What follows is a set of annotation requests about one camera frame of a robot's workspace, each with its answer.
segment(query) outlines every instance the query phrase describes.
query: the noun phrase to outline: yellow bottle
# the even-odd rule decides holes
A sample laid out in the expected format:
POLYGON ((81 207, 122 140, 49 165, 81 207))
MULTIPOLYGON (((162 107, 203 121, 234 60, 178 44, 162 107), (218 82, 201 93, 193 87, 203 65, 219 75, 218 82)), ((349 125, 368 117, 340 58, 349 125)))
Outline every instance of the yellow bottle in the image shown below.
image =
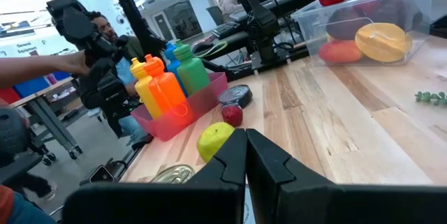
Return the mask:
POLYGON ((138 79, 138 82, 135 84, 135 90, 138 95, 140 95, 141 101, 145 104, 147 111, 149 111, 152 118, 157 119, 161 116, 161 110, 149 90, 149 82, 151 82, 152 77, 146 74, 143 69, 144 65, 146 64, 140 63, 138 59, 132 59, 131 72, 132 75, 138 79))

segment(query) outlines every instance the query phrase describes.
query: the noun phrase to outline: sprig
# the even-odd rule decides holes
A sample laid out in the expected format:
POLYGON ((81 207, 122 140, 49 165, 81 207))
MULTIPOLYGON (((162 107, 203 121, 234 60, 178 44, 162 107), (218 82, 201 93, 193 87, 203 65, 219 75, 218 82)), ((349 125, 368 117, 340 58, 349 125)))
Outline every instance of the sprig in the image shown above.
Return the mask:
POLYGON ((429 103, 433 100, 433 105, 447 105, 447 98, 444 92, 439 92, 438 94, 431 94, 430 92, 418 91, 417 94, 414 95, 416 97, 416 102, 426 102, 429 103))

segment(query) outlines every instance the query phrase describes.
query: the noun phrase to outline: chair wheel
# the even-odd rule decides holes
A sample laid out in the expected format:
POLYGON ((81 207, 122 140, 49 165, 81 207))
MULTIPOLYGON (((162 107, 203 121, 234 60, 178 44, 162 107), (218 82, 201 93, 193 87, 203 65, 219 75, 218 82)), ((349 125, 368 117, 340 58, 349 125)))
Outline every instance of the chair wheel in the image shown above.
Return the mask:
POLYGON ((49 158, 51 161, 56 161, 56 156, 54 153, 48 153, 47 158, 49 158))
POLYGON ((76 160, 78 158, 78 155, 76 155, 76 153, 74 151, 69 151, 68 155, 70 155, 70 158, 72 160, 76 160))
POLYGON ((75 150, 80 154, 82 154, 82 152, 83 152, 79 146, 75 146, 75 150))
POLYGON ((42 159, 42 163, 46 166, 50 166, 51 165, 51 160, 47 159, 47 158, 43 158, 42 159))

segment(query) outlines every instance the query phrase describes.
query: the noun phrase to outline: green bottle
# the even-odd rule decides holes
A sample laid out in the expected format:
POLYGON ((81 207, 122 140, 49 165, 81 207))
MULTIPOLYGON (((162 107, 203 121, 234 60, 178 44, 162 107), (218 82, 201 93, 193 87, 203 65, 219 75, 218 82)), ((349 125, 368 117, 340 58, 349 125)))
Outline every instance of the green bottle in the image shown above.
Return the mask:
POLYGON ((184 45, 177 40, 174 55, 180 60, 177 72, 188 95, 191 96, 210 84, 210 78, 202 61, 194 57, 189 45, 184 45))

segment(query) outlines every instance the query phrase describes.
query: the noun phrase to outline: wooden tabletop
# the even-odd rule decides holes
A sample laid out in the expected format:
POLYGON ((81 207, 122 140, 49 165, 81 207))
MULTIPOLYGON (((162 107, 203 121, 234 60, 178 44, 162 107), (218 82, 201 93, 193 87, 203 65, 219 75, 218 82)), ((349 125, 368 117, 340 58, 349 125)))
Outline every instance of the wooden tabletop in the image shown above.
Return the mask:
MULTIPOLYGON (((319 174, 346 184, 447 184, 447 107, 417 91, 447 93, 447 40, 431 37, 403 66, 310 67, 309 58, 231 82, 248 84, 242 128, 255 128, 319 174)), ((173 139, 152 141, 122 181, 149 181, 175 164, 198 171, 214 108, 173 139)))
POLYGON ((29 95, 29 96, 27 96, 25 98, 22 98, 22 99, 20 99, 18 101, 15 101, 14 103, 10 104, 10 106, 12 108, 16 108, 17 106, 24 105, 25 103, 28 103, 30 100, 33 100, 33 99, 35 99, 35 98, 37 98, 39 96, 45 95, 46 93, 48 93, 48 92, 50 92, 50 91, 52 91, 52 90, 54 90, 56 88, 59 88, 62 85, 70 82, 71 80, 73 80, 72 77, 67 77, 66 79, 58 81, 56 84, 52 84, 49 87, 47 87, 47 88, 45 88, 45 89, 43 89, 41 91, 38 91, 38 92, 36 92, 34 94, 31 94, 31 95, 29 95))

